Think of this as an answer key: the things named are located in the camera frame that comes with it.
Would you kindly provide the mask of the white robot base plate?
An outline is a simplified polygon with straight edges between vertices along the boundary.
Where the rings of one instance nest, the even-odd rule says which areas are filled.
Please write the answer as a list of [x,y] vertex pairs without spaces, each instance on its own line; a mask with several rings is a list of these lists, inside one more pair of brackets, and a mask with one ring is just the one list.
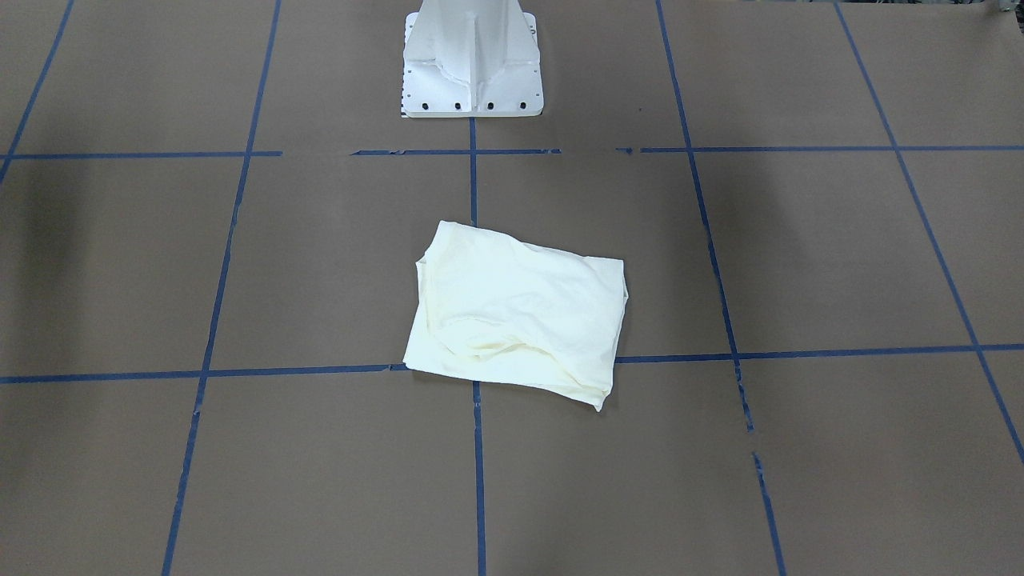
[[424,1],[406,16],[403,32],[403,117],[542,114],[538,25],[520,2]]

